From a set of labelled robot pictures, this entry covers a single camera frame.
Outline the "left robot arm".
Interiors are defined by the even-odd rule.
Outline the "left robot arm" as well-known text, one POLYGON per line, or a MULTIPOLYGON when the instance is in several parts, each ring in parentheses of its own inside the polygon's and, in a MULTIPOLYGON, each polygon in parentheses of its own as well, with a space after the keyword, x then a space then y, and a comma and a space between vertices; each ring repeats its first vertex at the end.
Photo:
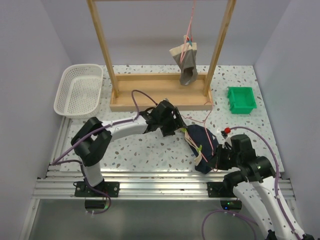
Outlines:
POLYGON ((71 146, 82 162, 87 192, 95 197, 103 193, 100 161, 112 141, 157 129, 163 137, 172 136, 175 131, 186 127, 178 108, 167 100, 138 112, 132 118, 102 122, 97 117, 91 117, 71 140, 71 146))

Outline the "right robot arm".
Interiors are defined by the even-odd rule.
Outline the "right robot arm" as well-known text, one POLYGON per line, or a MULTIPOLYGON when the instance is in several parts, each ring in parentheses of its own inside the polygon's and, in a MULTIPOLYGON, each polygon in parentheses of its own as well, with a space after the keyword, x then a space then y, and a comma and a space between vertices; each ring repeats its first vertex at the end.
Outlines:
POLYGON ((279 187, 279 171, 270 160, 258 156, 246 134, 221 132, 224 144, 217 146, 212 163, 226 174, 222 189, 238 198, 253 217, 266 240, 312 240, 301 228, 279 187))

